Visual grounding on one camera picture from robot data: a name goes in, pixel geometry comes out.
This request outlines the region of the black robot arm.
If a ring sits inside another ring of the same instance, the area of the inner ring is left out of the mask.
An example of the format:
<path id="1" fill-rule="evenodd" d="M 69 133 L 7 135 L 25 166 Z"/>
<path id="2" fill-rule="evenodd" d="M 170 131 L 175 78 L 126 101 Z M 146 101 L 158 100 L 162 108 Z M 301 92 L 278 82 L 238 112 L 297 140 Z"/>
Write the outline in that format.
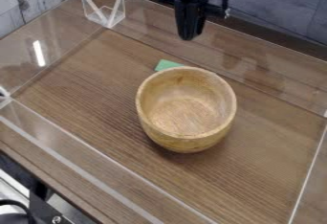
<path id="1" fill-rule="evenodd" d="M 161 0 L 174 6 L 178 34 L 183 40 L 198 37 L 209 15 L 222 19 L 230 16 L 229 0 Z"/>

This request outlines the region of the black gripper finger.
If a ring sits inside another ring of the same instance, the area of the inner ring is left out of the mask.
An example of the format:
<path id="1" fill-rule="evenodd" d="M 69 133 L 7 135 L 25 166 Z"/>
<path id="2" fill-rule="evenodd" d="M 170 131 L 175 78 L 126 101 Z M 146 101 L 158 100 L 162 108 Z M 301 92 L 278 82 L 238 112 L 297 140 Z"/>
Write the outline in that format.
<path id="1" fill-rule="evenodd" d="M 206 7 L 209 0 L 197 0 L 193 4 L 194 37 L 199 36 L 206 23 Z"/>
<path id="2" fill-rule="evenodd" d="M 179 36 L 183 40 L 191 40 L 194 38 L 193 2 L 190 0 L 175 0 L 174 7 Z"/>

